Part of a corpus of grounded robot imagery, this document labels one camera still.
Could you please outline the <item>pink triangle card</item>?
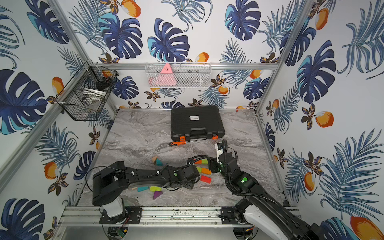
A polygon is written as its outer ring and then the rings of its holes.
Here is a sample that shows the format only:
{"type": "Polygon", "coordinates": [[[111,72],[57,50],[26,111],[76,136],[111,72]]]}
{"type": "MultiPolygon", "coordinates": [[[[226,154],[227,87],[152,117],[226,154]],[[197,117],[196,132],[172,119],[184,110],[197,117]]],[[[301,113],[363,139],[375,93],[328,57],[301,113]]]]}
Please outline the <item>pink triangle card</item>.
{"type": "Polygon", "coordinates": [[[174,72],[172,70],[172,66],[169,63],[166,63],[162,68],[161,72],[156,75],[154,80],[155,86],[175,86],[177,84],[177,80],[175,78],[174,72]]]}

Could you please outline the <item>natural wood triangle block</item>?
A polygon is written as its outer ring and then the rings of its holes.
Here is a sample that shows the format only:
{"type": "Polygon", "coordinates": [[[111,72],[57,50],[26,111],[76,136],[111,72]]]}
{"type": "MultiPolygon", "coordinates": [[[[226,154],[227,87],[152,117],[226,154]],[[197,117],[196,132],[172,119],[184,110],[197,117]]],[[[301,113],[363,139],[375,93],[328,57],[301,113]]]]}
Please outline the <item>natural wood triangle block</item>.
{"type": "Polygon", "coordinates": [[[154,164],[154,165],[157,164],[157,160],[158,160],[158,157],[157,157],[157,156],[155,156],[155,157],[152,158],[152,161],[153,161],[153,164],[154,164]]]}

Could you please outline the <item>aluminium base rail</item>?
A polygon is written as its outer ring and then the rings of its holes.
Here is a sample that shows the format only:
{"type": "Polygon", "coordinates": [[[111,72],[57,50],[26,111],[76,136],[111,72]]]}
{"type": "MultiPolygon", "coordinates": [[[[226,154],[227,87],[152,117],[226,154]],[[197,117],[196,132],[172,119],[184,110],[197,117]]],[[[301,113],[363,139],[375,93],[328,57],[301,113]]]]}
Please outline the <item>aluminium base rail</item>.
{"type": "Polygon", "coordinates": [[[115,224],[100,223],[98,207],[67,207],[58,222],[59,227],[274,227],[262,211],[251,206],[244,213],[247,224],[235,221],[234,207],[129,207],[126,220],[115,224]]]}

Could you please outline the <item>orange handled screwdriver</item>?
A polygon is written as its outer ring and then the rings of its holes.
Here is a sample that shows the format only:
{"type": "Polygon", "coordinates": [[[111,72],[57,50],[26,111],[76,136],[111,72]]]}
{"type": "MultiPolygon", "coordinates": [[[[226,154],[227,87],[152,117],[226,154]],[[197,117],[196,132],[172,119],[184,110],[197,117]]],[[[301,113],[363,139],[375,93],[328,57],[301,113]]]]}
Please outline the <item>orange handled screwdriver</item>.
{"type": "Polygon", "coordinates": [[[195,143],[195,142],[204,142],[205,140],[195,140],[195,141],[186,141],[186,142],[171,142],[169,143],[169,146],[170,147],[177,147],[177,146],[181,146],[181,145],[185,145],[185,144],[189,144],[189,143],[195,143]]]}

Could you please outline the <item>teal triangle block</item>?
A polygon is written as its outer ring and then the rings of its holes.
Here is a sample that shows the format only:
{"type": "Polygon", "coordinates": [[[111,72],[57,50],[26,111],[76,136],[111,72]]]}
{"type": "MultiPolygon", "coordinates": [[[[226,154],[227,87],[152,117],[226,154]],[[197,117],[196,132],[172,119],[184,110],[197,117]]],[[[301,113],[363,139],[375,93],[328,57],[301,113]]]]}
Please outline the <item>teal triangle block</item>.
{"type": "Polygon", "coordinates": [[[163,166],[164,164],[159,159],[156,159],[156,165],[157,166],[163,166]]]}

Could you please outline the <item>teal rectangular block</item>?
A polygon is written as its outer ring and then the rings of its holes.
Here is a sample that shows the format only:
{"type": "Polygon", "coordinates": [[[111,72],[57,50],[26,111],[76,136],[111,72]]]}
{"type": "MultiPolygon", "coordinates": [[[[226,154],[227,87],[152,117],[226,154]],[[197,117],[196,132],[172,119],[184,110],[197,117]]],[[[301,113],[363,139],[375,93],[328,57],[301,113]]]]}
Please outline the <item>teal rectangular block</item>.
{"type": "Polygon", "coordinates": [[[143,192],[143,191],[146,191],[146,190],[149,190],[150,187],[138,187],[137,188],[137,191],[138,192],[143,192]]]}

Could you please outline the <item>black plastic tool case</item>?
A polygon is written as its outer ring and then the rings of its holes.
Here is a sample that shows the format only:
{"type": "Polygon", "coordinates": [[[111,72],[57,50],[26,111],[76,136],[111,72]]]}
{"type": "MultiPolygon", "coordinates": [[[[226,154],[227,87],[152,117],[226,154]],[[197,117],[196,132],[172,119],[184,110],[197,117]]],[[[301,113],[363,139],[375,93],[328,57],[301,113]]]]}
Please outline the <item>black plastic tool case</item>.
{"type": "Polygon", "coordinates": [[[225,136],[225,128],[217,106],[187,107],[171,110],[171,138],[219,139],[225,136]]]}

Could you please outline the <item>red rectangular block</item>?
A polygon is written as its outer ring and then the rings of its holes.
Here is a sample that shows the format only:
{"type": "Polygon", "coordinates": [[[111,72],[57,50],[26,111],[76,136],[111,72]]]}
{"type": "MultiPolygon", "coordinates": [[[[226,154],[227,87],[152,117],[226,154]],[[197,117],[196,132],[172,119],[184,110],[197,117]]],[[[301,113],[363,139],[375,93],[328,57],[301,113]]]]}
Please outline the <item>red rectangular block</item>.
{"type": "Polygon", "coordinates": [[[201,176],[200,180],[204,183],[210,184],[212,182],[212,179],[210,177],[201,176]]]}

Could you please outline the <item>black corner bracket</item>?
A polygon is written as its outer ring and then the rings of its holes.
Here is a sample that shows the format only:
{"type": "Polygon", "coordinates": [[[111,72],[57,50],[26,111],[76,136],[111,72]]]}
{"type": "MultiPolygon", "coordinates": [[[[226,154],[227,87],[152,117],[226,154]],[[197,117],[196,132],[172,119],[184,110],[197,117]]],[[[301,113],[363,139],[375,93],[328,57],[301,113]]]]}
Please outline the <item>black corner bracket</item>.
{"type": "Polygon", "coordinates": [[[110,130],[114,124],[114,120],[110,120],[107,129],[110,130]]]}

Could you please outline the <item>orange square block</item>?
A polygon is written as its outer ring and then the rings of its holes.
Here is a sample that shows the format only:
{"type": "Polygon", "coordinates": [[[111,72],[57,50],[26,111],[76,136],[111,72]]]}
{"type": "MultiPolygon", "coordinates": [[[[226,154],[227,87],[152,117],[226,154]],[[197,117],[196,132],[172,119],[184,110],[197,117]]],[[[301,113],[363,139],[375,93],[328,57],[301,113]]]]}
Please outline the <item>orange square block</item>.
{"type": "Polygon", "coordinates": [[[202,174],[206,174],[206,175],[211,175],[212,174],[212,172],[209,169],[205,169],[205,168],[201,169],[201,173],[202,174]]]}

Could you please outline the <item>lime green lower block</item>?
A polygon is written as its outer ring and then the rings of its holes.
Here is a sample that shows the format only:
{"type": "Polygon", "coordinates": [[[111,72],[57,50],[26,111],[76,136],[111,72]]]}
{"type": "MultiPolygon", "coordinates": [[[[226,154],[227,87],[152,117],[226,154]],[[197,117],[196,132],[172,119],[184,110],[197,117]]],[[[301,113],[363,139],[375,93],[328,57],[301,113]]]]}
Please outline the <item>lime green lower block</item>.
{"type": "Polygon", "coordinates": [[[156,186],[151,186],[150,187],[151,192],[161,192],[162,188],[161,187],[156,187],[156,186]]]}

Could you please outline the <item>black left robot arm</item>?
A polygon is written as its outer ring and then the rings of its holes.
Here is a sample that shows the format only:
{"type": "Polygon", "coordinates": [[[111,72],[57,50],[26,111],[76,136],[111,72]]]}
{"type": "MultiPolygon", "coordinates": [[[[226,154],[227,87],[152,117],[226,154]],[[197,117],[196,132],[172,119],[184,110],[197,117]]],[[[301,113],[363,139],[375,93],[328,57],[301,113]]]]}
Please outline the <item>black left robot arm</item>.
{"type": "Polygon", "coordinates": [[[200,180],[196,166],[186,165],[173,167],[165,165],[159,170],[142,170],[125,166],[123,161],[117,161],[103,167],[92,177],[92,204],[106,207],[119,198],[126,189],[139,187],[161,187],[172,190],[193,189],[200,180]]]}

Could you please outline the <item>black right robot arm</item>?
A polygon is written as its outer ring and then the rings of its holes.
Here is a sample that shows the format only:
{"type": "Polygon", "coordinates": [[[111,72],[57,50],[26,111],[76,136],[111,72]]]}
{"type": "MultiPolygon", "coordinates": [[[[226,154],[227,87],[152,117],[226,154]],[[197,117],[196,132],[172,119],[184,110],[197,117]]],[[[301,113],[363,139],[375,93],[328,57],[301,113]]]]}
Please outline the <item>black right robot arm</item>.
{"type": "Polygon", "coordinates": [[[208,158],[209,170],[220,173],[230,192],[243,199],[234,209],[238,221],[245,221],[273,240],[324,240],[325,233],[317,225],[309,225],[275,200],[252,175],[242,171],[231,153],[208,158]]]}

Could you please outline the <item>purple triangle block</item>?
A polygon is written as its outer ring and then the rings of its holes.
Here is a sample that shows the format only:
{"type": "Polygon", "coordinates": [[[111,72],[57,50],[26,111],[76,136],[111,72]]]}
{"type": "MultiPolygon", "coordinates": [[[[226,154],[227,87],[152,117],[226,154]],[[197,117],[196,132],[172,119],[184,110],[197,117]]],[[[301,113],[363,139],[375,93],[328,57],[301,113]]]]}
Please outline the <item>purple triangle block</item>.
{"type": "Polygon", "coordinates": [[[163,194],[162,191],[155,191],[155,192],[154,192],[154,195],[153,195],[153,200],[156,200],[156,199],[159,198],[162,194],[163,194]]]}

